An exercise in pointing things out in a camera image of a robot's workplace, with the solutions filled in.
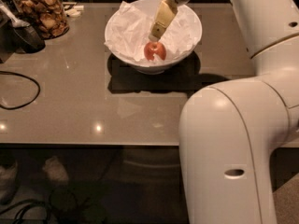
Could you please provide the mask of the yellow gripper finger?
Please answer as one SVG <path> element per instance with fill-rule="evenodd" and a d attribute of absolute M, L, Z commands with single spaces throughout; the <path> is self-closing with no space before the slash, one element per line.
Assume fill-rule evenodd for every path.
<path fill-rule="evenodd" d="M 149 40 L 158 42 L 178 13 L 175 0 L 161 0 L 150 28 Z"/>

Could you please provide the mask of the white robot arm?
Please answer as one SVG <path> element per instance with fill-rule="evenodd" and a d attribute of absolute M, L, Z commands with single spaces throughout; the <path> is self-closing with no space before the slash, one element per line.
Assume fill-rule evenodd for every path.
<path fill-rule="evenodd" d="M 190 224 L 277 224 L 272 152 L 297 138 L 299 9 L 231 0 L 254 77 L 207 86 L 183 107 L 179 156 Z"/>

